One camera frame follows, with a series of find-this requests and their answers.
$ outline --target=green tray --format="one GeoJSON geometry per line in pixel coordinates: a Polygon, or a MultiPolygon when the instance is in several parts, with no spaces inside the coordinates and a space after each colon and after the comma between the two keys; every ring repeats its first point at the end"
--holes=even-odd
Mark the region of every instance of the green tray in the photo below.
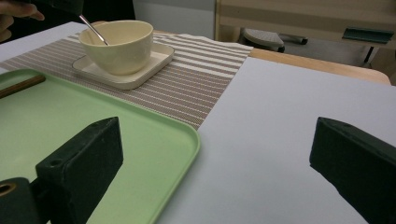
{"type": "MultiPolygon", "coordinates": [[[[39,74],[23,69],[0,75],[0,90],[39,74]]],[[[196,157],[198,133],[178,120],[42,75],[45,82],[0,99],[0,180],[33,181],[35,165],[76,133],[119,117],[124,163],[89,222],[153,223],[196,157]]]]}

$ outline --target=wooden stick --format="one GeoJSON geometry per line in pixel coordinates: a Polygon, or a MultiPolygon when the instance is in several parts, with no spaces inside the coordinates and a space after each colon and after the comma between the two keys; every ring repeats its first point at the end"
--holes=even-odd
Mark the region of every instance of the wooden stick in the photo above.
{"type": "Polygon", "coordinates": [[[34,85],[37,85],[38,83],[41,83],[45,80],[46,80],[46,78],[43,75],[38,75],[35,77],[31,77],[29,79],[26,79],[20,83],[12,85],[10,87],[7,87],[3,90],[0,90],[0,99],[4,98],[6,96],[9,96],[11,94],[14,94],[15,92],[23,91],[27,88],[33,87],[34,85]]]}

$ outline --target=white rectangular tray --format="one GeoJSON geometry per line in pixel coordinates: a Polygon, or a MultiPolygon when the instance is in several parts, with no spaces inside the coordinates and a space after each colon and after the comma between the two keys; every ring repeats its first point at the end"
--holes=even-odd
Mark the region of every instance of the white rectangular tray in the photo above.
{"type": "Polygon", "coordinates": [[[151,57],[141,70],[131,75],[114,76],[99,68],[88,56],[73,62],[73,69],[82,77],[92,79],[106,85],[121,89],[131,90],[139,87],[154,74],[172,61],[175,50],[172,47],[153,44],[151,57]]]}

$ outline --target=striped placemat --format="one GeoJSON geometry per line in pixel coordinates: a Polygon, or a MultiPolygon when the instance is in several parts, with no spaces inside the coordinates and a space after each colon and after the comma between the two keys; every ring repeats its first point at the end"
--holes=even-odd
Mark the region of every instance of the striped placemat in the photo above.
{"type": "Polygon", "coordinates": [[[9,71],[32,68],[82,86],[105,92],[189,123],[202,124],[251,51],[236,43],[201,36],[155,34],[154,42],[175,49],[168,65],[140,87],[122,91],[80,77],[71,64],[84,56],[78,34],[0,63],[9,71]]]}

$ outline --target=spoon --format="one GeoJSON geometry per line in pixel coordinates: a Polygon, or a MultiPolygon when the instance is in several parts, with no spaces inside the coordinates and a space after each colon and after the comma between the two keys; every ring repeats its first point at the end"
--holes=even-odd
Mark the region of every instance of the spoon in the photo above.
{"type": "Polygon", "coordinates": [[[107,46],[108,43],[106,42],[106,40],[99,34],[99,32],[87,21],[87,19],[85,19],[85,17],[83,15],[79,15],[79,18],[84,21],[85,24],[87,24],[88,27],[91,28],[91,30],[93,30],[93,32],[99,37],[99,39],[101,39],[107,46]]]}

